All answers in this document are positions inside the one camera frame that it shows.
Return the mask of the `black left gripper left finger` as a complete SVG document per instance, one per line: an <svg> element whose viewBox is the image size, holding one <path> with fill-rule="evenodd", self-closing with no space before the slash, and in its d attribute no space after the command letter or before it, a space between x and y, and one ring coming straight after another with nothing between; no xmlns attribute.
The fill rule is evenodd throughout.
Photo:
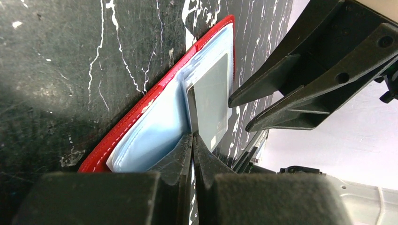
<svg viewBox="0 0 398 225"><path fill-rule="evenodd" d="M147 172L48 173L33 186L15 225L186 225L192 134Z"/></svg>

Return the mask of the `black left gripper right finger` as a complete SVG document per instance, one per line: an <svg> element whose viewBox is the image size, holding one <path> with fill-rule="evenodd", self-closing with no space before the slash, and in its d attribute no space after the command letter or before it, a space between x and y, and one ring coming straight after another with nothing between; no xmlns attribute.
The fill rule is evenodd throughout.
<svg viewBox="0 0 398 225"><path fill-rule="evenodd" d="M201 225L350 225L337 191L318 174L237 174L199 135L192 152Z"/></svg>

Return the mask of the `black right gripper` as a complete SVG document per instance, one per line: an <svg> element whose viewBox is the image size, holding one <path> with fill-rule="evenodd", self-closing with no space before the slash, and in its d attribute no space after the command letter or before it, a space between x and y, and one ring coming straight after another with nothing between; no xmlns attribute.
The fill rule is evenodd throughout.
<svg viewBox="0 0 398 225"><path fill-rule="evenodd" d="M382 102L397 99L398 25L356 0L311 0L228 106L280 89L283 98L251 120L246 131L313 130L372 81L387 84Z"/></svg>

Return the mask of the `red card holder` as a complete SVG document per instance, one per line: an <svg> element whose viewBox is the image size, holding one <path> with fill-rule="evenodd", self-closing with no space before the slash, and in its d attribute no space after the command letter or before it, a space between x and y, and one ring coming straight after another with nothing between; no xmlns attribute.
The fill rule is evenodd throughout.
<svg viewBox="0 0 398 225"><path fill-rule="evenodd" d="M235 75L234 25L228 15L205 33L111 129L79 167L81 173L147 171L191 132L185 78L201 62L230 56L230 92ZM231 109L228 107L228 119Z"/></svg>

